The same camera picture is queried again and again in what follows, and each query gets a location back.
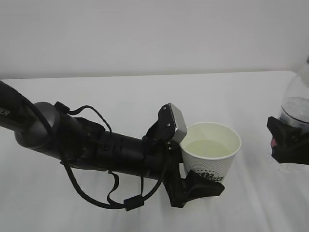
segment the paper cup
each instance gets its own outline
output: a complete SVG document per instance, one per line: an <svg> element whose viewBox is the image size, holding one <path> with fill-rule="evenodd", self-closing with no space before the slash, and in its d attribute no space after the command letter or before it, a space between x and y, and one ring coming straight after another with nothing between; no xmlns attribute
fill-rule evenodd
<svg viewBox="0 0 309 232"><path fill-rule="evenodd" d="M187 129L180 143L185 171L222 183L241 147L239 135L215 122L198 122Z"/></svg>

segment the clear plastic bottle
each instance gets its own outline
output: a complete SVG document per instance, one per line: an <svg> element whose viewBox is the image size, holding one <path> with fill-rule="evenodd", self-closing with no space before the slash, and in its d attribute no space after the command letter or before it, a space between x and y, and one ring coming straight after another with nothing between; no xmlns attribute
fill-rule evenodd
<svg viewBox="0 0 309 232"><path fill-rule="evenodd" d="M309 58L285 92L279 120L309 132Z"/></svg>

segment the white tablecloth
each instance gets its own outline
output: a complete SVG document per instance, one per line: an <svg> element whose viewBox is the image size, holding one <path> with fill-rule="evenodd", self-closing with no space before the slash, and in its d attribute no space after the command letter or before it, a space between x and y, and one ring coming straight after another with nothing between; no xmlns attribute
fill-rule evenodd
<svg viewBox="0 0 309 232"><path fill-rule="evenodd" d="M172 102L186 124L215 121L235 129L242 149L220 197L173 208L163 186L130 212L84 201L59 161L17 145L0 129L0 230L2 232L307 232L309 166L279 165L270 157L267 118L277 116L292 72L20 79L5 82L32 102L61 101L71 109L90 104L114 132L141 138ZM91 111L83 117L100 122ZM82 188L105 201L113 177L74 170ZM155 184L145 180L145 192ZM138 177L120 174L113 198L137 195Z"/></svg>

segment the black robotic arm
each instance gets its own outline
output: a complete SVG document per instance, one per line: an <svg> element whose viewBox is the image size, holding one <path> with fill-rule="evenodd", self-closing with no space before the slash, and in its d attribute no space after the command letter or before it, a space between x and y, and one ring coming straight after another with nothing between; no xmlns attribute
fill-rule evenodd
<svg viewBox="0 0 309 232"><path fill-rule="evenodd" d="M94 110L109 128L85 118L72 117L85 108ZM0 81L0 126L15 132L17 142L28 149L61 160L75 190L88 202L108 209L131 210L144 205L163 182L174 207L182 208L186 202L207 196L219 196L224 190L220 183L207 180L190 171L180 177L182 156L179 143L186 135L181 111L169 103L161 107L158 120L142 139L113 133L106 120L91 106L71 111L64 104L47 102L32 104L15 89ZM98 202L79 187L71 168L121 172L142 178L157 179L154 188L116 203Z"/></svg>

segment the black cable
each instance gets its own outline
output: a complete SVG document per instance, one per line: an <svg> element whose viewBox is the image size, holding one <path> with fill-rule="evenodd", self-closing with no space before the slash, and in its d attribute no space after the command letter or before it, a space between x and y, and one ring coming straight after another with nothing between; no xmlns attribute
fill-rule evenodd
<svg viewBox="0 0 309 232"><path fill-rule="evenodd" d="M95 108L93 108L93 107L90 106L90 105L84 105L84 106L78 108L77 110L69 111L68 114L69 114L69 115L77 115L77 114L79 114L81 111L83 111L84 109L87 109L87 108L93 110L94 112L96 112L96 114L103 120L103 122L105 123L105 125L108 127L108 130L110 131L110 133L112 133L112 128L111 128L110 125L107 123L107 121L105 120L105 118L104 118Z"/></svg>
<svg viewBox="0 0 309 232"><path fill-rule="evenodd" d="M140 176L140 194L143 195L144 192L144 176Z"/></svg>
<svg viewBox="0 0 309 232"><path fill-rule="evenodd" d="M157 183L155 184L155 186L153 187L152 190L150 190L150 192L148 192L144 197L144 201L146 201L147 199L149 199L157 190L158 188L160 187L163 179L164 179L164 176L165 176L165 173L166 173L166 170L168 168L168 162L166 161L166 158L165 160L163 161L164 162L164 166L163 166L163 169L162 169L162 172L161 172L161 175L157 181Z"/></svg>

